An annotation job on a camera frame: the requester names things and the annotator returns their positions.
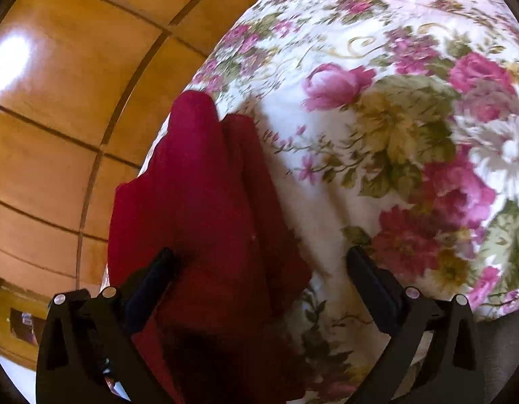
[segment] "bed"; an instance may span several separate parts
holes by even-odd
[[[259,0],[188,89],[254,119],[315,270],[285,317],[317,373],[296,404],[347,398],[387,345],[346,276],[351,245],[427,296],[465,295],[478,320],[519,310],[519,24],[503,0]]]

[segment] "yellow flower print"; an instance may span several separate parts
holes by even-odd
[[[512,81],[519,85],[519,63],[517,62],[507,62],[504,65],[506,71],[508,71],[508,74],[512,78]]]
[[[346,374],[349,376],[349,382],[353,386],[360,386],[364,379],[368,376],[373,366],[370,365],[352,365]]]
[[[368,90],[357,104],[356,123],[373,152],[387,149],[389,159],[403,164],[417,151],[417,124],[382,93]]]
[[[433,277],[443,290],[456,290],[469,276],[468,261],[455,255],[452,249],[439,252],[437,263],[439,267],[433,272]]]

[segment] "green leaf print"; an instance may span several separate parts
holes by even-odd
[[[459,97],[454,88],[427,76],[387,76],[378,80],[374,88],[411,118],[425,123],[452,114],[452,101]]]
[[[507,200],[489,223],[477,262],[501,266],[501,280],[492,293],[504,293],[519,287],[519,207]]]
[[[398,191],[404,200],[409,198],[411,192],[422,182],[422,172],[410,162],[405,164],[393,164],[390,169],[390,183]]]
[[[467,33],[460,35],[457,32],[454,32],[453,39],[445,40],[446,52],[454,59],[463,58],[465,55],[472,52],[469,44],[471,44],[471,39]]]
[[[360,226],[344,226],[341,231],[353,245],[370,244],[372,241],[372,238]]]
[[[347,189],[352,189],[355,186],[357,181],[357,169],[350,168],[348,171],[344,173],[344,177],[342,178],[341,186],[346,187]]]
[[[454,159],[456,147],[444,121],[425,124],[418,129],[417,160],[421,164],[448,162]]]
[[[329,155],[326,162],[327,165],[330,165],[331,167],[341,167],[342,165],[344,165],[344,163],[336,154]]]
[[[374,67],[380,67],[381,71],[384,71],[385,69],[387,69],[389,66],[392,65],[392,62],[389,58],[389,55],[386,53],[383,53],[383,54],[371,59],[370,65],[372,65]]]
[[[335,177],[336,170],[334,170],[334,168],[329,168],[328,170],[325,170],[325,173],[323,173],[323,177],[321,178],[321,180],[329,183],[332,182]]]
[[[454,62],[450,59],[439,58],[436,56],[432,58],[427,64],[426,69],[431,71],[440,79],[449,80],[449,71],[454,68]]]
[[[344,15],[340,22],[344,25],[356,23],[357,21],[364,21],[374,17],[374,12],[371,9],[365,10],[361,13],[348,13]]]
[[[389,173],[386,168],[379,172],[372,179],[366,176],[362,178],[359,196],[369,196],[371,198],[382,198],[390,190]]]

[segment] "floral bedspread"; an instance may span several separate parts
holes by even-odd
[[[351,245],[478,318],[519,308],[519,25],[502,0],[260,0],[188,88],[254,118],[316,270],[286,318],[315,372],[299,403],[349,396],[388,342],[346,276]]]

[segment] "pink rose print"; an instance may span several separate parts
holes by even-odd
[[[381,231],[372,239],[374,258],[395,275],[408,279],[423,276],[426,269],[437,269],[439,243],[415,228],[409,210],[398,205],[379,216]]]
[[[495,80],[509,93],[516,92],[508,71],[475,52],[470,52],[459,59],[450,70],[449,76],[450,84],[462,93],[467,93],[480,79]]]
[[[245,34],[248,32],[248,29],[250,27],[246,24],[241,24],[240,26],[234,27],[232,30],[230,30],[228,33],[224,35],[224,37],[221,40],[221,43],[224,47],[234,47],[236,45],[239,45],[245,36]]]
[[[335,63],[321,64],[303,80],[303,89],[308,96],[303,106],[310,112],[350,104],[372,84],[374,76],[374,70],[365,70],[363,66],[348,71]]]
[[[224,83],[224,78],[222,76],[213,76],[207,82],[207,86],[205,87],[205,92],[207,94],[215,93],[216,91],[219,91],[220,88],[222,88],[222,85]]]
[[[313,170],[314,167],[314,155],[304,155],[302,159],[303,168],[299,173],[299,181],[304,181],[305,179],[309,179],[312,185],[315,184],[315,173]]]
[[[246,53],[260,40],[260,36],[257,33],[253,33],[247,39],[244,40],[242,46],[239,48],[239,53]]]
[[[440,219],[453,229],[478,229],[489,217],[495,201],[495,191],[489,188],[473,171],[473,164],[463,151],[448,163],[430,163],[424,166],[427,181],[425,199]]]
[[[467,113],[487,123],[508,115],[519,115],[519,98],[496,80],[479,79],[460,101],[455,102],[456,114]]]
[[[286,37],[292,30],[296,32],[298,29],[293,25],[293,21],[289,20],[278,21],[272,28],[272,31],[278,33],[281,38]]]
[[[482,271],[473,290],[467,294],[469,305],[473,310],[486,300],[495,287],[498,278],[498,269],[495,269],[495,267],[488,266]]]
[[[372,3],[366,0],[345,0],[341,5],[341,10],[349,10],[349,13],[362,13],[372,7]]]

